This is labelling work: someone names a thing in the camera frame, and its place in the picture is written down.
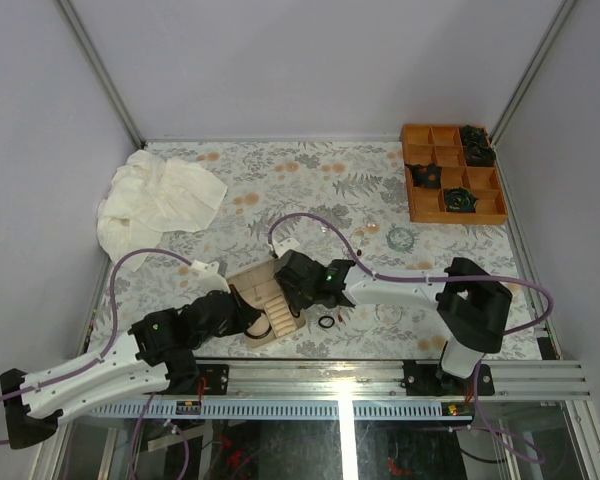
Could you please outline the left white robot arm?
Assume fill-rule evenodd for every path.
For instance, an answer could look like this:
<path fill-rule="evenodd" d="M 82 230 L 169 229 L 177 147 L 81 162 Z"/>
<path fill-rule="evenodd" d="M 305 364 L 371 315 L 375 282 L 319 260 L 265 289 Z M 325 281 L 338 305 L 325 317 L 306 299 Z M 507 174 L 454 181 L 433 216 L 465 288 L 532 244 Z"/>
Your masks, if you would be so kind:
<path fill-rule="evenodd" d="M 235 289 L 212 291 L 179 309 L 146 315 L 91 352 L 37 373 L 0 376 L 7 444 L 29 448 L 95 408 L 145 393 L 188 394 L 199 385 L 194 356 L 206 341 L 247 332 L 264 315 Z"/>

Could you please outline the beige jewelry box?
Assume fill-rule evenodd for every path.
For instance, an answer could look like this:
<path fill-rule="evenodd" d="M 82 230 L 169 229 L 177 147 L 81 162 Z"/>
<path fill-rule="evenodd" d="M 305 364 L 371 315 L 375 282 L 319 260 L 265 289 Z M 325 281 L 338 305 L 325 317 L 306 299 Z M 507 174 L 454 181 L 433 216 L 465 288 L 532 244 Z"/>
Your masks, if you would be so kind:
<path fill-rule="evenodd" d="M 252 340 L 245 336 L 250 349 L 262 349 L 291 337 L 306 326 L 303 314 L 293 316 L 283 292 L 274 279 L 273 260 L 252 264 L 241 271 L 228 276 L 227 281 L 234 284 L 241 296 L 253 307 L 265 311 L 272 332 L 263 339 Z"/>

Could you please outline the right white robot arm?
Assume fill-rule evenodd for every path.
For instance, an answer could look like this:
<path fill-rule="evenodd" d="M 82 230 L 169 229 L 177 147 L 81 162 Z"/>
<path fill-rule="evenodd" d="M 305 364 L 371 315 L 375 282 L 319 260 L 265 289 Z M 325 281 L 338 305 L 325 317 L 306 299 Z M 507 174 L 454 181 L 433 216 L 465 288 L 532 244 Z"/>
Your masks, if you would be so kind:
<path fill-rule="evenodd" d="M 500 281 L 461 257 L 444 270 L 407 277 L 373 271 L 354 260 L 337 259 L 324 266 L 289 250 L 274 262 L 274 279 L 294 313 L 314 305 L 386 305 L 436 313 L 450 338 L 435 378 L 438 387 L 452 395 L 470 385 L 485 355 L 500 351 L 513 298 Z"/>

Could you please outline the black bangle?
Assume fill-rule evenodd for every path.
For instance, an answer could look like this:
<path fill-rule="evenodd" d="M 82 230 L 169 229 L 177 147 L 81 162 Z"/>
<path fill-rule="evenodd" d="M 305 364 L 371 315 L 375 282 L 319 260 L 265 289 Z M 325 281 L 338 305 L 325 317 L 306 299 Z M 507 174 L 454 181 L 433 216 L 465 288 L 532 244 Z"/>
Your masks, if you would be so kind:
<path fill-rule="evenodd" d="M 260 340 L 266 338 L 272 332 L 270 322 L 264 318 L 255 322 L 244 334 L 247 338 L 252 340 Z"/>

